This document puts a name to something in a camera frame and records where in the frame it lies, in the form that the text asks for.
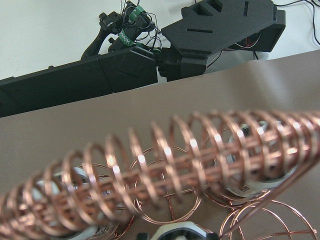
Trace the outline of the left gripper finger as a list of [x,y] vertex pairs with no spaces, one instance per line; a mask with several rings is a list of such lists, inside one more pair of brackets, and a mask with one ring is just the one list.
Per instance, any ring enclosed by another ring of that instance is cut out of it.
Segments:
[[206,240],[218,240],[218,235],[215,232],[207,233]]

